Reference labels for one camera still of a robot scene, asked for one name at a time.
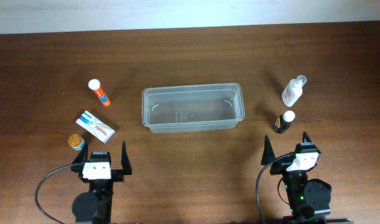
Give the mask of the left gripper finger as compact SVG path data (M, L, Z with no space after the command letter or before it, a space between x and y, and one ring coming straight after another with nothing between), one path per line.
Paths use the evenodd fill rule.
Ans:
M126 149L126 143L123 141L122 144L122 153L121 153L121 165L122 165L122 170L124 175L131 175L132 174L132 166L127 154L127 149Z
M73 164L81 164L83 162L86 162L88 157L88 145L87 143L83 144L83 147L79 154L76 156L76 158L73 160Z

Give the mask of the small jar gold lid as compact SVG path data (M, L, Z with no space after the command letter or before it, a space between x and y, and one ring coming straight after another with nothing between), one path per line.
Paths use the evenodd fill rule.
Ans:
M68 145L76 151L82 150L85 143L85 140L78 134L72 134L68 138Z

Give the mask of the dark bottle white cap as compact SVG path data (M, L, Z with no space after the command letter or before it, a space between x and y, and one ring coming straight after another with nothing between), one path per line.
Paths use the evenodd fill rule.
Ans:
M295 113L291 110L281 114L274 123L274 131L278 134L283 134L290 128L291 122L295 119Z

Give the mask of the white spray bottle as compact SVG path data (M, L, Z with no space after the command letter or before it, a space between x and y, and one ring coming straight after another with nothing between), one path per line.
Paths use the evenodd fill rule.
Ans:
M292 107L303 93L303 87L307 82L304 75L299 75L295 79L291 79L282 92L282 101L288 107Z

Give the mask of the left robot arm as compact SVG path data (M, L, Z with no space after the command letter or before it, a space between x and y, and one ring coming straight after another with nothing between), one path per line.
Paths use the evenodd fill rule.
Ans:
M121 169L111 168L109 152L92 152L89 156L87 146L78 153L72 165L71 171L89 184L89 190L79 194L72 203L75 223L110 223L114 183L123 182L126 175L132 174L126 143L122 143Z

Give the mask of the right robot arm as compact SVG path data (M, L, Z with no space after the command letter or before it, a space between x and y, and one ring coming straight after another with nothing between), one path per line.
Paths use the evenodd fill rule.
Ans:
M281 175L279 183L284 183L290 207L290 216L282 218L282 223L290 224L328 224L350 223L346 219L328 220L331 213L331 185L320 179L309 179L307 172L317 166L321 152L306 132L302 142L295 151L276 157L268 136L264 138L262 170L256 180L257 209L262 223L266 220L262 215L259 200L259 182L263 172L270 169L270 175Z

